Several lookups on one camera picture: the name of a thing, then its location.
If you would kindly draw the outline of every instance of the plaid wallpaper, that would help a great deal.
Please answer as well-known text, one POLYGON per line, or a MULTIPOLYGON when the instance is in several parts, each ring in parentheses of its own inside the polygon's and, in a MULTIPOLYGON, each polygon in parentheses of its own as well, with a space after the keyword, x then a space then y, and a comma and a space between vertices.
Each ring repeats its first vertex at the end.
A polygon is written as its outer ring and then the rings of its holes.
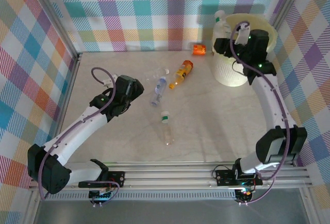
POLYGON ((297 124, 308 132, 301 162, 329 221, 330 0, 295 0, 274 51, 282 95, 297 124))
POLYGON ((283 0, 50 0, 76 49, 98 51, 210 48, 214 13, 274 19, 283 0))
POLYGON ((27 149, 49 140, 73 65, 38 0, 0 0, 0 223, 27 206, 27 149))

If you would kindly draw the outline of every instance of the white floor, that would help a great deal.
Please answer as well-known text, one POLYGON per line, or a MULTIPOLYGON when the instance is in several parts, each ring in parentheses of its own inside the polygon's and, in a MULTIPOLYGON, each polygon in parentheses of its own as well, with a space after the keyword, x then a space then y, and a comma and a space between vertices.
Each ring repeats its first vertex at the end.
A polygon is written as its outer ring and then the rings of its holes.
POLYGON ((212 56, 193 57, 189 52, 84 53, 63 128, 66 128, 105 87, 90 74, 93 67, 137 79, 144 72, 168 67, 173 74, 185 59, 194 63, 182 85, 166 89, 162 107, 149 104, 155 85, 144 85, 143 95, 130 109, 96 131, 71 157, 71 162, 96 158, 102 162, 234 161, 255 150, 266 132, 256 94, 245 83, 226 87, 211 74, 212 56), (162 141, 160 113, 170 112, 175 143, 162 141))

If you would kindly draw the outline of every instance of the water bottle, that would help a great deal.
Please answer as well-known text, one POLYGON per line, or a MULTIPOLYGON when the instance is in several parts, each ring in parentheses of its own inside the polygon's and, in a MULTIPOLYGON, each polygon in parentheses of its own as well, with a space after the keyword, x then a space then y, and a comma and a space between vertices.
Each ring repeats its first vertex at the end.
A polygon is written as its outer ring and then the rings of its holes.
POLYGON ((161 113, 161 127, 163 131, 163 139, 166 145, 170 145, 174 142, 169 115, 170 113, 168 111, 163 111, 161 113))
POLYGON ((169 73, 170 70, 168 70, 167 68, 157 68, 156 70, 146 72, 144 74, 144 77, 147 83, 151 83, 152 81, 156 81, 160 77, 163 77, 169 73))
POLYGON ((157 106, 160 103, 160 100, 164 94, 165 88, 167 85, 167 81, 165 77, 161 77, 156 85, 155 92, 153 92, 150 103, 153 106, 157 106))

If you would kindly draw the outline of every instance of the orange medicine bottle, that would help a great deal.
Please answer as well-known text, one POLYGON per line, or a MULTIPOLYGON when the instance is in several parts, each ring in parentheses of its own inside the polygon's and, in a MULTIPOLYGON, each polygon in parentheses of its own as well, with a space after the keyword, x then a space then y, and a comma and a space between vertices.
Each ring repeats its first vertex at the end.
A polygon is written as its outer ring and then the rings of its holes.
POLYGON ((170 89, 173 89, 180 83, 182 83, 185 80, 185 77, 190 73, 190 71, 193 69, 194 64, 189 61, 185 60, 184 63, 182 63, 179 70, 174 75, 174 81, 169 84, 170 89))

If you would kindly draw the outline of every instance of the marble surface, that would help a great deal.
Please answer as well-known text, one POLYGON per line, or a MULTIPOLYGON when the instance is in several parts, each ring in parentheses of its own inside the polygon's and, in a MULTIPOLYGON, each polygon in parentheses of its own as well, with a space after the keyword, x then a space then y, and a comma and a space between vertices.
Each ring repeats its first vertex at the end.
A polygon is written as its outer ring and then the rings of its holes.
MULTIPOLYGON (((148 69, 169 68, 171 75, 189 59, 194 68, 182 85, 166 88, 161 107, 149 104, 155 83, 144 84, 145 92, 130 109, 96 131, 73 154, 71 162, 96 158, 103 162, 143 161, 234 161, 254 151, 266 125, 252 87, 226 87, 210 71, 212 55, 189 52, 84 53, 70 98, 63 128, 105 90, 91 76, 93 67, 141 79, 148 69), (170 112, 175 143, 162 141, 160 113, 170 112)), ((101 79, 106 76, 96 74, 101 79)))

